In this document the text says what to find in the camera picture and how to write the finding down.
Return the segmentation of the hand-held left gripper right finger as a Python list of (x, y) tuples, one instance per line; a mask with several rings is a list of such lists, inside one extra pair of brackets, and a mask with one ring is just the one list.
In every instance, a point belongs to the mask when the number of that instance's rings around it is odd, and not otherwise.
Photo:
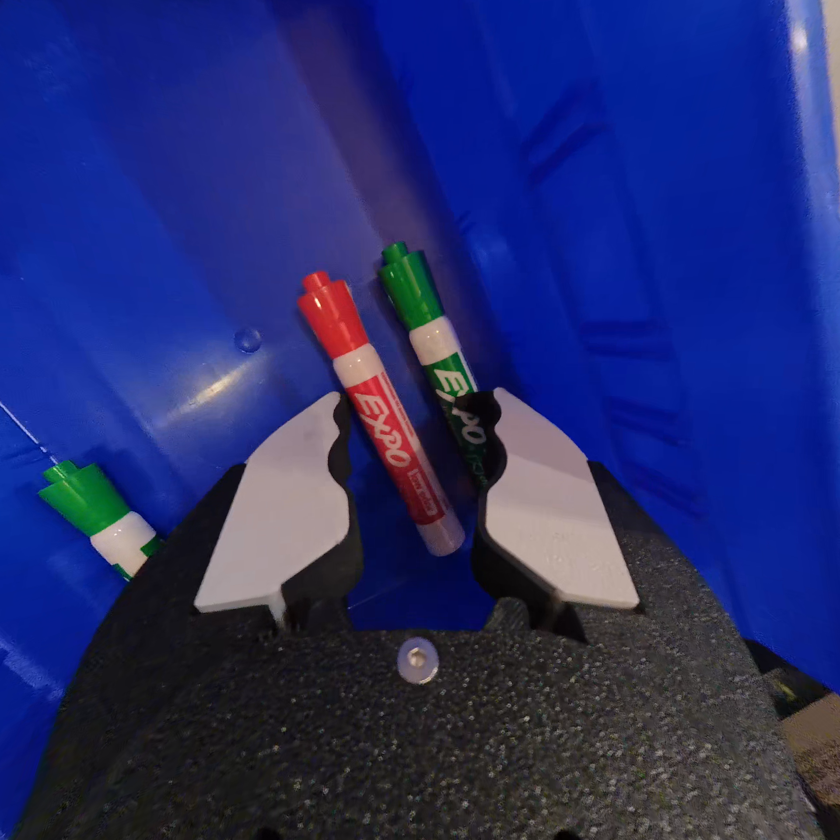
[(524, 605), (526, 626), (586, 643), (576, 606), (641, 604), (590, 463), (558, 426), (498, 387), (470, 395), (486, 433), (470, 564), (497, 603)]

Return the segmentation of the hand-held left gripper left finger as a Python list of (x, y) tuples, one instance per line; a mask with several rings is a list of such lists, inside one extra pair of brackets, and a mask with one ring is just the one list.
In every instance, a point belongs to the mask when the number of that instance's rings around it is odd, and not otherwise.
[(330, 392), (248, 458), (195, 608), (269, 609), (279, 627), (352, 629), (348, 595), (364, 551), (352, 472), (348, 397)]

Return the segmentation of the red dry erase marker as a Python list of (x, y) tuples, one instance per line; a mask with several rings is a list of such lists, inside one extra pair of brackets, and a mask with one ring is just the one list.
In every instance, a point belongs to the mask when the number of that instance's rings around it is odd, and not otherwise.
[(302, 285), (298, 307), (330, 357), (427, 550), (437, 557), (456, 552), (465, 531), (369, 340), (347, 283), (316, 271)]

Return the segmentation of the blue plastic bin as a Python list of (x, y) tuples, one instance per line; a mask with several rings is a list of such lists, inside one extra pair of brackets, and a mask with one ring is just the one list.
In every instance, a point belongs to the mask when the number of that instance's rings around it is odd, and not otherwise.
[(838, 690), (838, 2), (2, 2), (2, 838), (126, 584), (38, 491), (171, 533), (339, 387), (348, 282), (425, 252), (480, 387), (618, 478), (740, 634)]

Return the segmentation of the green dry erase marker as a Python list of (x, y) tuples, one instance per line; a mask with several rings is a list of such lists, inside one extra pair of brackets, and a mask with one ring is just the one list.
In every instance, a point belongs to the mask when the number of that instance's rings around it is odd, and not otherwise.
[(397, 241), (383, 249), (382, 260), (381, 283), (482, 495), (494, 483), (501, 459), (494, 431), (498, 404), (491, 392), (478, 387), (424, 252)]
[(132, 510), (96, 464), (61, 461), (44, 471), (40, 498), (89, 539), (126, 581), (131, 581), (164, 541)]

